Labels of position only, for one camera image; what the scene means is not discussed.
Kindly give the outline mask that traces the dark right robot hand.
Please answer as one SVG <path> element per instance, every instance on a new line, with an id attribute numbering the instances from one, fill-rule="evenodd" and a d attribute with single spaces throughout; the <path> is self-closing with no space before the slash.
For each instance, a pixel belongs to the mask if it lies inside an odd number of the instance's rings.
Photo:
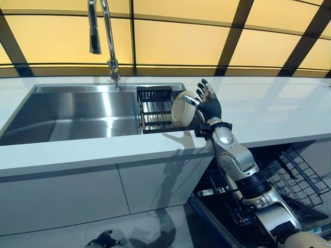
<path id="1" fill-rule="evenodd" d="M 195 107 L 203 115 L 205 122 L 220 122 L 222 109 L 211 84 L 206 79 L 201 79 L 196 93 L 198 95 L 197 98 L 183 95 L 183 101 Z"/>

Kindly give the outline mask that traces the dark left robot hand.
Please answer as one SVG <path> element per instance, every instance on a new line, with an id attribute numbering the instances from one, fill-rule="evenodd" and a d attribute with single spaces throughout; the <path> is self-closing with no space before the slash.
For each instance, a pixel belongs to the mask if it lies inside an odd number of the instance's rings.
<path id="1" fill-rule="evenodd" d="M 91 240 L 85 247 L 115 247 L 125 246 L 126 239 L 114 239 L 111 237 L 112 230 L 102 232 L 96 239 Z"/>

